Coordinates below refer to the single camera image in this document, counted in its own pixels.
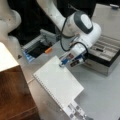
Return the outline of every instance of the open box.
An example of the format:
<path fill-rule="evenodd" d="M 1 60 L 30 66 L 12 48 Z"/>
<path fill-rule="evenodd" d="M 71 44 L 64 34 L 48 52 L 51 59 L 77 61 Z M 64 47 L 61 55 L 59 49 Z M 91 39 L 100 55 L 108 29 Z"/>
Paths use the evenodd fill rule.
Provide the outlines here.
<path fill-rule="evenodd" d="M 89 50 L 85 65 L 100 73 L 109 75 L 119 63 L 120 40 L 101 36 Z"/>

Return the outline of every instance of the wooden table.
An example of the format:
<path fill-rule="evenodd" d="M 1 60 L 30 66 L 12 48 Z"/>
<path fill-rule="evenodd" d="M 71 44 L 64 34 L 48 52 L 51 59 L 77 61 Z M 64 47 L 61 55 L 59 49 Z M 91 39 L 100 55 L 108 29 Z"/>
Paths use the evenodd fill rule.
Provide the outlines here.
<path fill-rule="evenodd" d="M 0 120 L 40 120 L 20 65 L 0 43 Z"/>

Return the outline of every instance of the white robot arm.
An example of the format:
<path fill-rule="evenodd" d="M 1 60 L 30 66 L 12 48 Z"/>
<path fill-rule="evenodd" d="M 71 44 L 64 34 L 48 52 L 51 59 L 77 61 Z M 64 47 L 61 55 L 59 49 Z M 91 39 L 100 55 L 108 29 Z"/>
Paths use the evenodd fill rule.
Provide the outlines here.
<path fill-rule="evenodd" d="M 68 37 L 77 36 L 72 41 L 70 49 L 60 58 L 61 65 L 64 66 L 72 61 L 71 66 L 84 61 L 84 54 L 92 47 L 101 35 L 101 28 L 98 24 L 91 22 L 89 17 L 82 11 L 77 11 L 65 17 L 55 7 L 53 0 L 37 0 L 46 15 L 53 21 L 60 31 L 64 26 L 62 34 Z"/>

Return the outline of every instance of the black cable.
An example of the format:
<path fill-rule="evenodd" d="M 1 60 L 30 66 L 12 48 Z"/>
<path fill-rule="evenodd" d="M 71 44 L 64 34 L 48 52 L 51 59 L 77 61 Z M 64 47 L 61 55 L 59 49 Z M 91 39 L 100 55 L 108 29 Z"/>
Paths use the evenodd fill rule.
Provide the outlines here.
<path fill-rule="evenodd" d="M 68 20 L 68 16 L 69 16 L 69 13 L 70 13 L 69 4 L 70 4 L 70 2 L 69 2 L 69 0 L 68 0 L 68 13 L 67 13 L 67 17 L 66 17 L 66 19 L 65 19 L 65 21 L 64 21 L 64 24 L 63 24 L 63 27 L 62 27 L 62 30 L 61 30 L 60 36 L 59 36 L 61 48 L 62 48 L 63 51 L 65 51 L 65 52 L 70 51 L 70 48 L 66 50 L 66 49 L 63 47 L 63 43 L 62 43 L 62 33 L 63 33 L 63 30 L 64 30 L 64 28 L 65 28 L 65 24 L 66 24 L 66 22 L 67 22 L 67 20 Z"/>

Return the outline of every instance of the gray table surface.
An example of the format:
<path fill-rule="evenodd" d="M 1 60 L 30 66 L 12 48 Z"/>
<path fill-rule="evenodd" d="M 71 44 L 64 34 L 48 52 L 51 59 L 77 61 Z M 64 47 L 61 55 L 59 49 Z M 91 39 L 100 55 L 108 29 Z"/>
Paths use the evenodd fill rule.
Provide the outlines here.
<path fill-rule="evenodd" d="M 60 57 L 64 53 L 59 42 L 52 49 L 50 54 L 42 54 L 22 69 L 26 80 L 28 82 L 33 80 L 29 83 L 29 88 L 38 106 L 41 118 L 44 120 L 69 120 L 32 77 L 32 74 L 50 58 L 55 55 Z M 84 109 L 86 114 L 94 120 L 118 120 L 120 117 L 120 64 L 109 76 L 104 76 L 84 66 L 67 67 L 85 88 L 76 98 L 76 102 Z"/>

